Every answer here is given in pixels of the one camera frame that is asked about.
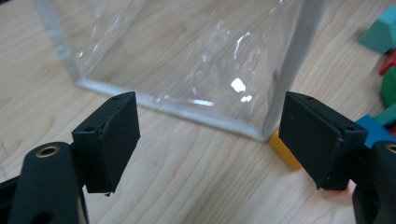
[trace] green block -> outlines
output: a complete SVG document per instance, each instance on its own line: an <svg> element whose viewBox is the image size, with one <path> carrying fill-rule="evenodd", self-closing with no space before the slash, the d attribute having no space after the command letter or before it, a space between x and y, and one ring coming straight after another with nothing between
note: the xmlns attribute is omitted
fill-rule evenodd
<svg viewBox="0 0 396 224"><path fill-rule="evenodd" d="M396 120L396 104L388 107L380 114L375 117L376 121L378 121L382 126L391 124L394 120Z"/></svg>
<svg viewBox="0 0 396 224"><path fill-rule="evenodd" d="M388 7L359 40L381 54L396 48L396 7Z"/></svg>
<svg viewBox="0 0 396 224"><path fill-rule="evenodd" d="M396 67L392 66L385 74L381 86L382 99L385 106L390 107L396 104Z"/></svg>

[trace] wooden table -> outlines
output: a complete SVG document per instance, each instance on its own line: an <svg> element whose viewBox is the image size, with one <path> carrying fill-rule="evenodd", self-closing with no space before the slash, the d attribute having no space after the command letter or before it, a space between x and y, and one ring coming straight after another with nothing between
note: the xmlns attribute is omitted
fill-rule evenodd
<svg viewBox="0 0 396 224"><path fill-rule="evenodd" d="M350 119L381 111L381 56L358 39L396 1L333 0L292 89ZM30 1L0 6L0 181L107 97L74 87ZM87 195L92 223L353 223L268 144L139 108L142 138L115 194Z"/></svg>

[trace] clear plastic container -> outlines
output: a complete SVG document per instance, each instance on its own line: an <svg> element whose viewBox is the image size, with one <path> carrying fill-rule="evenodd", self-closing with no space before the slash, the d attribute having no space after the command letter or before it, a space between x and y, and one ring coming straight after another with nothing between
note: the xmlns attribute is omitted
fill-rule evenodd
<svg viewBox="0 0 396 224"><path fill-rule="evenodd" d="M80 87L266 140L327 0L35 0Z"/></svg>

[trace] screw hole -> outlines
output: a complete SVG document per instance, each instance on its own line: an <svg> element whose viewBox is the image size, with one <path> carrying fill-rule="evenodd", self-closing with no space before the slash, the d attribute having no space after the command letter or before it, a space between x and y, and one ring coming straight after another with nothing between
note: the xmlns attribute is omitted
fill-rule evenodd
<svg viewBox="0 0 396 224"><path fill-rule="evenodd" d="M348 131L355 131L355 128L351 126L344 126L344 128L347 129Z"/></svg>
<svg viewBox="0 0 396 224"><path fill-rule="evenodd" d="M387 144L385 148L393 153L396 153L396 145L394 144Z"/></svg>
<svg viewBox="0 0 396 224"><path fill-rule="evenodd" d="M35 215L30 222L31 224L46 224L50 223L55 215L51 211L45 211L45 212L40 212L37 215Z"/></svg>
<svg viewBox="0 0 396 224"><path fill-rule="evenodd" d="M55 155L59 150L60 150L60 148L57 147L57 146L44 147L44 148L41 148L35 155L38 158L46 158L46 157L50 157L52 155Z"/></svg>
<svg viewBox="0 0 396 224"><path fill-rule="evenodd" d="M93 127L88 127L85 129L85 132L92 132L93 130L95 130L95 128Z"/></svg>

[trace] yellow block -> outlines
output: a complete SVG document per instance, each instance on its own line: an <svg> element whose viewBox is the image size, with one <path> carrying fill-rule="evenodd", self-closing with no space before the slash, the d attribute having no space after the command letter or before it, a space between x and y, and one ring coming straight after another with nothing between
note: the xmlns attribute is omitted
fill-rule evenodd
<svg viewBox="0 0 396 224"><path fill-rule="evenodd" d="M290 150L285 146L285 144L279 138L279 131L276 131L270 138L270 145L277 152L277 154L283 159L283 161L290 167L293 171L299 171L303 166L297 161Z"/></svg>

